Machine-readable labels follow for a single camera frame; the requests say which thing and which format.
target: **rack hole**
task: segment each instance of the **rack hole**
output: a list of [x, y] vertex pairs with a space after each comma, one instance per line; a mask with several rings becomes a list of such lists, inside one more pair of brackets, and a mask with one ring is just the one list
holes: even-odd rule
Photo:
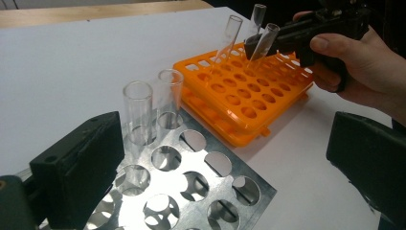
[[266, 105], [265, 103], [259, 101], [259, 100], [254, 100], [253, 101], [253, 106], [259, 110], [266, 110]]
[[206, 148], [206, 138], [195, 130], [185, 130], [179, 136], [180, 146], [188, 151], [201, 151]]
[[231, 80], [231, 79], [225, 79], [225, 80], [223, 80], [223, 82], [224, 82], [224, 84], [226, 84], [228, 86], [231, 86], [231, 87], [236, 87], [237, 86], [236, 82]]
[[96, 209], [93, 211], [89, 220], [87, 220], [84, 230], [92, 230], [102, 227], [106, 224], [114, 212], [114, 201], [111, 194], [107, 194], [101, 202], [99, 202]]
[[117, 174], [115, 186], [125, 196], [137, 196], [149, 186], [149, 171], [139, 165], [122, 168]]
[[227, 102], [229, 104], [233, 104], [233, 105], [240, 105], [241, 104], [241, 100], [239, 99], [239, 97], [234, 96], [234, 95], [227, 95], [226, 100], [227, 100]]
[[232, 169], [230, 159], [221, 152], [210, 152], [204, 158], [204, 162], [220, 177], [227, 176]]
[[276, 102], [276, 101], [275, 101], [275, 98], [272, 97], [272, 96], [269, 95], [269, 94], [262, 94], [262, 98], [263, 98], [266, 102], [271, 103], [271, 104], [273, 104], [273, 103]]
[[197, 62], [197, 63], [199, 63], [199, 65], [201, 65], [201, 66], [203, 66], [203, 67], [209, 67], [209, 66], [210, 66], [210, 63], [207, 62], [207, 60], [200, 60], [200, 61]]
[[252, 119], [257, 118], [257, 113], [255, 112], [255, 110], [253, 108], [243, 107], [241, 109], [241, 112], [248, 118], [252, 118]]
[[262, 85], [262, 86], [269, 86], [268, 81], [264, 80], [264, 79], [257, 79], [257, 83]]
[[241, 74], [235, 74], [234, 78], [237, 79], [238, 81], [247, 81], [247, 79]]
[[186, 68], [190, 71], [195, 71], [195, 70], [199, 70], [199, 67], [195, 64], [189, 64], [186, 66]]
[[221, 84], [212, 84], [212, 89], [217, 93], [224, 93], [226, 88]]
[[246, 98], [246, 99], [251, 98], [251, 93], [248, 92], [248, 91], [245, 90], [245, 89], [239, 89], [239, 90], [237, 90], [237, 93], [238, 93], [238, 95], [239, 95], [240, 97], [242, 97], [242, 98]]
[[143, 209], [144, 222], [152, 230], [170, 230], [179, 220], [179, 206], [168, 195], [156, 195]]
[[259, 201], [259, 187], [248, 177], [239, 176], [236, 178], [233, 181], [233, 191], [237, 200], [243, 205], [253, 206]]
[[250, 77], [254, 77], [254, 76], [255, 76], [254, 72], [252, 72], [251, 70], [244, 70], [244, 73], [245, 73], [246, 75], [250, 76]]
[[206, 178], [198, 172], [185, 172], [188, 188], [180, 193], [183, 198], [189, 201], [199, 201], [204, 199], [209, 192], [209, 183]]
[[260, 88], [256, 84], [249, 83], [248, 88], [251, 89], [254, 92], [260, 92]]
[[241, 62], [238, 62], [238, 61], [236, 61], [236, 60], [233, 60], [231, 63], [232, 63], [235, 67], [237, 67], [237, 68], [241, 68], [241, 67], [242, 67]]
[[213, 229], [221, 229], [220, 222], [228, 223], [231, 229], [238, 229], [239, 226], [239, 214], [236, 206], [231, 202], [221, 199], [216, 200], [209, 206], [208, 210], [209, 224]]
[[283, 97], [283, 93], [281, 92], [281, 90], [276, 89], [276, 88], [271, 88], [272, 93], [274, 93], [276, 96], [278, 97]]
[[210, 81], [211, 77], [208, 74], [198, 74], [197, 77], [202, 81]]
[[232, 71], [233, 70], [233, 68], [230, 65], [227, 65], [227, 64], [221, 65], [221, 69], [227, 70], [227, 71]]
[[287, 85], [284, 84], [284, 83], [280, 83], [280, 88], [283, 89], [284, 91], [290, 91], [290, 87], [287, 86]]
[[173, 147], [162, 146], [151, 156], [152, 165], [164, 172], [176, 170], [182, 161], [182, 155]]

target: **plastic test tube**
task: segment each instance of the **plastic test tube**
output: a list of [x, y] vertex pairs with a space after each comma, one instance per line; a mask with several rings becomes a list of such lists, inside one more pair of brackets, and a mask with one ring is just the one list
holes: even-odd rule
[[248, 27], [248, 31], [247, 31], [245, 40], [248, 39], [249, 37], [251, 37], [253, 35], [257, 35], [259, 33], [260, 26], [262, 24], [265, 13], [266, 13], [266, 6], [264, 6], [262, 4], [254, 5], [253, 13], [251, 14], [250, 25]]
[[217, 50], [217, 54], [214, 59], [215, 67], [218, 63], [220, 63], [222, 58], [226, 61], [230, 56], [231, 51], [233, 50], [233, 46], [236, 43], [237, 35], [239, 29], [241, 28], [242, 19], [235, 15], [230, 15], [229, 20], [227, 22], [226, 30], [224, 31], [224, 36], [221, 41], [221, 47]]
[[266, 25], [265, 31], [262, 33], [259, 43], [254, 53], [251, 55], [250, 61], [248, 62], [248, 68], [256, 70], [259, 67], [260, 62], [272, 47], [279, 30], [280, 27], [273, 23], [268, 23]]
[[129, 140], [137, 146], [152, 142], [152, 88], [133, 81], [123, 89]]
[[175, 129], [182, 125], [179, 116], [183, 75], [177, 70], [166, 69], [158, 75], [157, 124], [166, 129]]

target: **orange test tube rack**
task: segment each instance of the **orange test tube rack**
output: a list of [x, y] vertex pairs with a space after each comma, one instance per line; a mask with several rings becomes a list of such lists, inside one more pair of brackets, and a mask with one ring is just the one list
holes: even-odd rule
[[294, 55], [266, 57], [255, 71], [246, 67], [242, 43], [220, 63], [215, 56], [212, 51], [191, 57], [173, 68], [185, 77], [182, 101], [235, 147], [268, 136], [269, 125], [313, 84], [311, 70], [301, 68]]

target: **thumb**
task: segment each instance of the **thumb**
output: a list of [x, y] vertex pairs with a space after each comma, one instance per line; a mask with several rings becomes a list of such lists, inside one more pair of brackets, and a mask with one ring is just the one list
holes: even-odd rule
[[363, 66], [373, 61], [373, 50], [340, 34], [318, 34], [311, 39], [310, 48], [321, 55], [340, 58], [347, 66]]

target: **glass tube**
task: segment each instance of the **glass tube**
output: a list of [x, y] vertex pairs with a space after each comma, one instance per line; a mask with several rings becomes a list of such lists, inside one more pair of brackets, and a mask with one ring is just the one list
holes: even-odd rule
[[279, 30], [279, 26], [273, 23], [268, 23], [266, 25], [265, 31], [260, 37], [259, 43], [248, 62], [248, 68], [256, 70], [260, 66], [260, 62], [264, 57], [266, 57], [266, 54], [268, 54], [268, 51], [272, 47]]
[[214, 59], [215, 67], [218, 63], [222, 62], [224, 59], [227, 59], [230, 56], [231, 51], [233, 50], [234, 44], [236, 43], [237, 35], [239, 29], [241, 28], [242, 19], [235, 15], [230, 15], [229, 20], [227, 22], [226, 30], [224, 31], [223, 38], [221, 40], [221, 46], [217, 50], [217, 54]]
[[247, 35], [245, 40], [253, 35], [257, 35], [262, 25], [263, 17], [266, 13], [266, 6], [262, 4], [254, 5], [253, 13], [251, 14], [251, 21], [248, 27]]
[[166, 69], [158, 75], [157, 85], [157, 124], [166, 129], [182, 125], [179, 116], [183, 75], [177, 70]]
[[129, 140], [137, 146], [152, 142], [152, 88], [133, 81], [123, 89]]

